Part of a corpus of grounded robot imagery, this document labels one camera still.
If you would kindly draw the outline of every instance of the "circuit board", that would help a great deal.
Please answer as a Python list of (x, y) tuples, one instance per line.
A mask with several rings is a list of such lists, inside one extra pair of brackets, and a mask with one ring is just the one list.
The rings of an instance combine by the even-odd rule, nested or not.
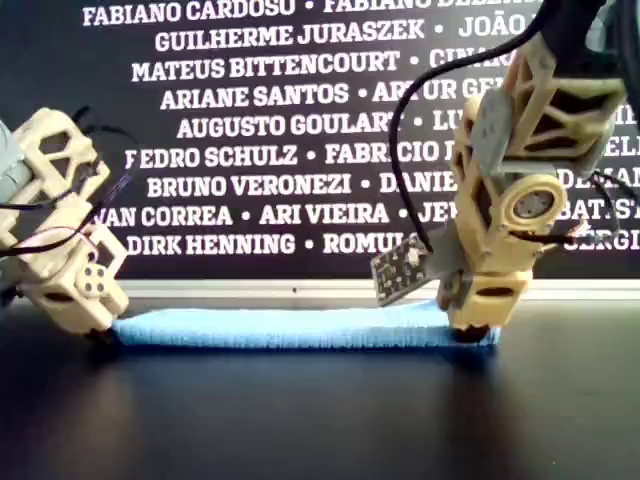
[(389, 305), (434, 280), (427, 274), (430, 255), (416, 235), (371, 261), (380, 306)]

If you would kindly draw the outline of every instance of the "metal strip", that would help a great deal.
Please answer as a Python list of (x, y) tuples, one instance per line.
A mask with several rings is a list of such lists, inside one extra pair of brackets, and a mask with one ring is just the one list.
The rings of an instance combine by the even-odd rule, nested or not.
[[(123, 280), (131, 298), (289, 299), (296, 307), (323, 299), (375, 302), (373, 280)], [(408, 300), (435, 298), (438, 282), (413, 292)], [(534, 280), (526, 300), (640, 300), (640, 280)]]

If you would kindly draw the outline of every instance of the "black banner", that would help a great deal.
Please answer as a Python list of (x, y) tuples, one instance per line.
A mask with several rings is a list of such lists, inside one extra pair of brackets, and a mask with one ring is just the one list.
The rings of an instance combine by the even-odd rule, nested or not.
[[(367, 278), (411, 232), (386, 128), (422, 71), (522, 32), (527, 0), (7, 1), (0, 5), (0, 118), (38, 108), (131, 131), (142, 151), (95, 136), (117, 178), (143, 171), (104, 211), (129, 279)], [(455, 214), (453, 129), (511, 56), (428, 84), (407, 110), (401, 158), (424, 222)], [(640, 185), (639, 137), (621, 107), (605, 171)], [(604, 202), (568, 171), (567, 226), (607, 228)], [(638, 211), (618, 200), (614, 245), (550, 254), (543, 278), (636, 278)]]

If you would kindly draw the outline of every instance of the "blue cloth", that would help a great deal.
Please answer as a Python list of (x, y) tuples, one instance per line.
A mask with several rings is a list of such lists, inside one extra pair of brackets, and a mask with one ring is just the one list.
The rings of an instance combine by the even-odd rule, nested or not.
[(447, 315), (433, 301), (342, 310), (156, 310), (116, 322), (124, 345), (230, 349), (363, 349), (495, 345), (451, 338)]

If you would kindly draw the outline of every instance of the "table surface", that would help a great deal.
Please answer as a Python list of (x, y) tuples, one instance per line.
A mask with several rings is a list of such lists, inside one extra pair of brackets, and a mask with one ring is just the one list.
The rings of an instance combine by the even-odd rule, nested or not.
[(638, 307), (523, 303), (491, 357), (104, 360), (14, 306), (0, 321), (0, 478), (637, 479)]

